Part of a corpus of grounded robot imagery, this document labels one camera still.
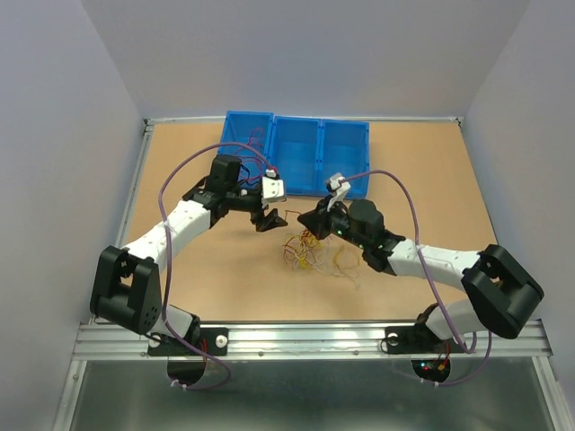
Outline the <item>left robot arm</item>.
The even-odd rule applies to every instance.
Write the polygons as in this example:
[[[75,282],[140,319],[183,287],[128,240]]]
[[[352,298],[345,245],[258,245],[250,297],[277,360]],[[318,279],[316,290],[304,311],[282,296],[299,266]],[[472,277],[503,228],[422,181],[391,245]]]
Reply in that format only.
[[[179,353],[199,346],[199,317],[169,304],[173,259],[229,212],[249,214],[257,232],[286,226],[271,204],[286,198],[283,180],[268,169],[253,187],[240,178],[242,161],[217,155],[209,174],[183,195],[171,213],[138,239],[100,255],[90,300],[92,314],[139,335],[169,337]]]

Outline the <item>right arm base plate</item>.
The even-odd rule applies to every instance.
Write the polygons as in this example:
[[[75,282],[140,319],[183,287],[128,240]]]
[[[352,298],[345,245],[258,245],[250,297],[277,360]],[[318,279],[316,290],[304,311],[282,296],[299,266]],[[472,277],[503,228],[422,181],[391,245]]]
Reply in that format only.
[[[452,339],[442,340],[425,327],[390,326],[385,328],[384,337],[379,348],[389,355],[423,355],[446,353],[463,353]]]

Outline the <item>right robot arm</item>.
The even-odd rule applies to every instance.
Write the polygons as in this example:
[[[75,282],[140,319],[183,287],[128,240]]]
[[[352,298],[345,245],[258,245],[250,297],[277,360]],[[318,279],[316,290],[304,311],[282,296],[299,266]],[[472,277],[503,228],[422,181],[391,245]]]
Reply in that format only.
[[[483,330],[515,339],[544,299],[543,288],[507,249],[497,244],[483,251],[419,245],[388,230],[383,214],[367,199],[345,205],[324,198],[297,220],[318,240],[335,235],[357,246],[376,272],[424,278],[465,292],[462,301],[428,306],[412,327],[388,339],[391,348],[433,350],[445,340]]]

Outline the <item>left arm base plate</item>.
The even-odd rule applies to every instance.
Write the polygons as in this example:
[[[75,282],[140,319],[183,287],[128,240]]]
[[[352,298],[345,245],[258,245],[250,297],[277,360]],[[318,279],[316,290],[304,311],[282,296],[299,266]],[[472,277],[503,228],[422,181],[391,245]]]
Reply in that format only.
[[[184,339],[195,348],[212,356],[226,356],[228,344],[228,328],[196,328],[190,330]],[[185,347],[172,336],[153,333],[154,340],[148,340],[147,354],[155,356],[195,356],[196,353]]]

